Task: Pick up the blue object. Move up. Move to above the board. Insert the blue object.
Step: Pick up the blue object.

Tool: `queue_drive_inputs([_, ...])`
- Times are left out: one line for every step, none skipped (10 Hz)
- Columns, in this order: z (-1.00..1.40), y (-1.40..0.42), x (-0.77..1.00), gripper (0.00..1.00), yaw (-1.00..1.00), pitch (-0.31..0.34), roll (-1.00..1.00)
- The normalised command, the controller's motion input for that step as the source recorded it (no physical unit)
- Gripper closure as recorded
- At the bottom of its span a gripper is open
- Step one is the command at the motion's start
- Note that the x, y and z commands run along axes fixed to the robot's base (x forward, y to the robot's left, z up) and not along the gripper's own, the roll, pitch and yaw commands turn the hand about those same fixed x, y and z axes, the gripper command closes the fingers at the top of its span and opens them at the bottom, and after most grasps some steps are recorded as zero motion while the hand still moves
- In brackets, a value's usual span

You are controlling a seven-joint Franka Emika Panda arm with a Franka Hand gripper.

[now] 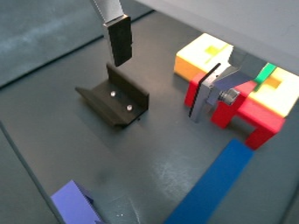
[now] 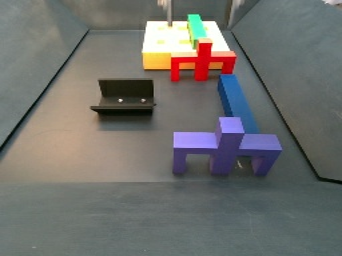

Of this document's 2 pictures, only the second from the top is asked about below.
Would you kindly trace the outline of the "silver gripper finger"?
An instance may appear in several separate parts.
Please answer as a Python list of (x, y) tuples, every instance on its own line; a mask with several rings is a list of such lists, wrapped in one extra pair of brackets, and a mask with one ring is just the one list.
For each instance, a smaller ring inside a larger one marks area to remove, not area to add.
[(227, 24), (228, 29), (231, 29), (233, 27), (237, 20), (240, 19), (243, 5), (244, 5), (244, 0), (232, 0), (231, 1), (228, 24)]
[(167, 25), (172, 26), (172, 0), (156, 0), (157, 6), (163, 8), (167, 15)]

